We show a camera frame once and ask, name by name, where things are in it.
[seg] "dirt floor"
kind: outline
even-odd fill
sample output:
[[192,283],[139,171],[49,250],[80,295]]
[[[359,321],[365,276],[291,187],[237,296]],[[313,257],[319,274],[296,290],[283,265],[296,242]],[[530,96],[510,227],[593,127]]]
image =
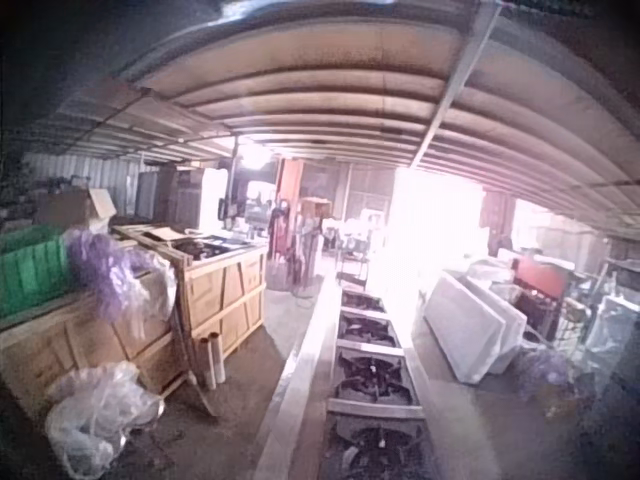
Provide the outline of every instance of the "dirt floor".
[[278,407],[278,396],[270,406],[272,396],[292,351],[295,361],[318,290],[304,292],[311,296],[305,299],[267,290],[264,327],[229,356],[226,383],[208,394],[219,417],[209,417],[193,387],[182,385],[168,398],[156,428],[133,437],[104,478],[246,478],[262,451],[265,435],[259,432],[268,429],[269,412]]

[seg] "cardboard box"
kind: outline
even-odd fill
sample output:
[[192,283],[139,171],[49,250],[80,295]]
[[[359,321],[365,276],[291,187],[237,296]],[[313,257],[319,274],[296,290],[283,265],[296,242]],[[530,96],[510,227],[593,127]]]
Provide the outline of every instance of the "cardboard box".
[[87,227],[94,233],[107,233],[116,207],[109,192],[102,188],[69,190],[47,195],[38,202],[35,223],[67,229]]

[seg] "stainless steel cooking range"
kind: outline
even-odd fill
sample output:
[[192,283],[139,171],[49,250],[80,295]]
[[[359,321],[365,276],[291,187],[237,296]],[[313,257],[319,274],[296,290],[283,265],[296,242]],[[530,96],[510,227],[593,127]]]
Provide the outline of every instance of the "stainless steel cooking range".
[[432,480],[433,449],[380,298],[343,291],[320,480]]

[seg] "corrugated metal wall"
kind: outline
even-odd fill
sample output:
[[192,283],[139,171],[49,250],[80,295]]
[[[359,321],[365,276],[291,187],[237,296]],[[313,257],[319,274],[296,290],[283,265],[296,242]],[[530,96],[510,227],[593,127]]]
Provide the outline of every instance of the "corrugated metal wall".
[[24,161],[33,168],[35,180],[73,175],[89,177],[91,188],[106,188],[119,215],[132,215],[135,210],[138,174],[156,171],[141,162],[99,160],[78,155],[47,155],[27,153]]

